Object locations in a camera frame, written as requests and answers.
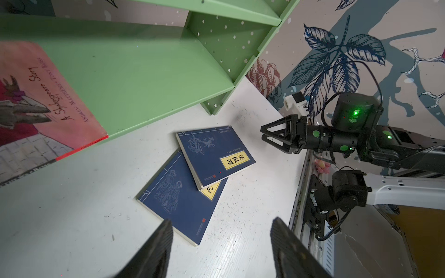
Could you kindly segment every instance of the table surface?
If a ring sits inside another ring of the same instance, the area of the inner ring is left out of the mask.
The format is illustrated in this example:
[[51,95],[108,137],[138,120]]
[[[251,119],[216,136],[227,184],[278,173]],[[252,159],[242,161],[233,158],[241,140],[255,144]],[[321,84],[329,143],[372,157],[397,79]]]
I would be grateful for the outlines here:
[[175,132],[223,125],[257,163],[229,177],[200,246],[174,233],[167,275],[275,277],[272,220],[289,222],[306,154],[261,140],[280,117],[244,78],[216,116],[196,105],[0,188],[0,277],[115,275],[161,223],[136,197],[178,148]]

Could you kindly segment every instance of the yellow panel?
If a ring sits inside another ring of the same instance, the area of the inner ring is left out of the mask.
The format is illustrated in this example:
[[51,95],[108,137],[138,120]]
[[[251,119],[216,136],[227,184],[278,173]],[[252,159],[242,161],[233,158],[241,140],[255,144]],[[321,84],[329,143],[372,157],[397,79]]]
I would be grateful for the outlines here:
[[220,184],[220,183],[221,183],[221,181],[217,181],[216,183],[211,184],[211,185],[209,185],[209,186],[206,187],[206,188],[203,188],[203,189],[201,190],[201,193],[204,194],[204,196],[206,196],[207,198],[209,198],[210,201],[212,201],[212,200],[213,200],[213,197],[214,197],[215,194],[216,194],[216,191],[218,190],[218,187],[219,187],[219,184]]
[[244,151],[221,158],[221,162],[222,164],[224,164],[226,170],[238,166],[240,164],[243,164],[244,162],[249,160],[250,158]]

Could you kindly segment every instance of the wall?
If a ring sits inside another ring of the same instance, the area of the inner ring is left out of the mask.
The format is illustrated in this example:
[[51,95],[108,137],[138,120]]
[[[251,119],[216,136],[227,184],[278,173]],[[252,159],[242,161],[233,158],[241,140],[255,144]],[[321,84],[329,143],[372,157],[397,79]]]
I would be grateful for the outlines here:
[[[366,61],[383,91],[379,124],[445,138],[444,13],[443,0],[301,0],[247,77],[276,109],[286,95],[303,91],[311,96],[311,112],[320,116],[334,91],[378,97],[361,64],[340,66],[316,80],[338,61]],[[327,117],[335,103],[327,106]],[[360,169],[389,172],[364,164]],[[358,157],[352,154],[343,165],[358,168]]]

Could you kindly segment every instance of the book cover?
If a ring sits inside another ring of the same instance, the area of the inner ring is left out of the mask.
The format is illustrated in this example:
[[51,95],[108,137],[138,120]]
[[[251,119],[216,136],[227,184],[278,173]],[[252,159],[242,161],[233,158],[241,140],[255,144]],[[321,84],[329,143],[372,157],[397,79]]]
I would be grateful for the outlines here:
[[255,163],[231,126],[176,134],[198,190]]
[[39,45],[0,42],[0,185],[107,137]]
[[138,200],[161,219],[170,219],[176,232],[199,245],[227,179],[206,190],[196,185],[181,150],[149,181]]

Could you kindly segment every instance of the white line drawing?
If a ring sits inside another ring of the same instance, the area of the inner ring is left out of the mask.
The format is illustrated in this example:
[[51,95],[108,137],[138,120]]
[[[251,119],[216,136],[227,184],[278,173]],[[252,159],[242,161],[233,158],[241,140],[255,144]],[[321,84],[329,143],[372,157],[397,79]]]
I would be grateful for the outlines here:
[[424,92],[424,93],[422,93],[421,95],[427,95],[427,96],[430,96],[430,97],[432,97],[432,98],[434,99],[434,101],[435,101],[435,103],[434,103],[433,106],[429,106],[429,107],[426,107],[426,108],[435,108],[435,107],[437,107],[437,106],[439,105],[439,100],[440,100],[443,96],[445,96],[445,93],[436,96],[435,94],[432,94],[431,92]]
[[171,214],[178,207],[179,192],[182,188],[182,182],[175,182],[176,171],[171,170],[165,176],[165,179],[159,183],[159,187],[156,189],[154,197],[159,200],[164,210]]
[[204,155],[204,148],[214,147],[213,137],[206,137],[201,140],[201,138],[196,138],[193,134],[187,141],[189,142],[189,149],[194,153],[200,153]]
[[199,134],[199,133],[206,133],[206,132],[211,132],[211,131],[216,131],[216,130],[219,131],[219,130],[225,130],[225,129],[233,129],[233,127],[232,127],[231,125],[228,125],[228,126],[225,127],[225,128],[219,128],[219,129],[213,128],[212,130],[207,130],[207,131],[202,131],[202,130],[200,129],[199,132],[194,132],[194,133],[180,132],[180,133],[178,133],[178,136],[184,136],[184,135],[190,135],[190,134]]
[[404,49],[403,51],[412,51],[414,53],[414,66],[404,74],[412,73],[417,68],[417,65],[419,65],[420,62],[441,62],[445,64],[445,50],[442,55],[427,59],[419,57],[419,51],[417,50],[417,48]]
[[170,166],[169,169],[166,170],[166,169],[164,168],[164,171],[165,171],[164,175],[163,175],[162,178],[161,178],[161,179],[154,185],[153,188],[148,187],[148,188],[144,191],[143,195],[142,195],[141,198],[140,198],[141,202],[145,202],[145,200],[146,200],[147,197],[150,195],[150,193],[152,193],[153,190],[156,188],[156,186],[159,184],[159,182],[162,181],[162,179],[165,177],[165,175],[168,173],[168,171],[171,169],[171,167],[173,167],[173,165],[176,163],[176,161],[178,161],[178,159],[181,157],[181,155],[182,155],[182,153],[180,152],[178,158],[176,158],[176,160],[173,162],[173,164]]

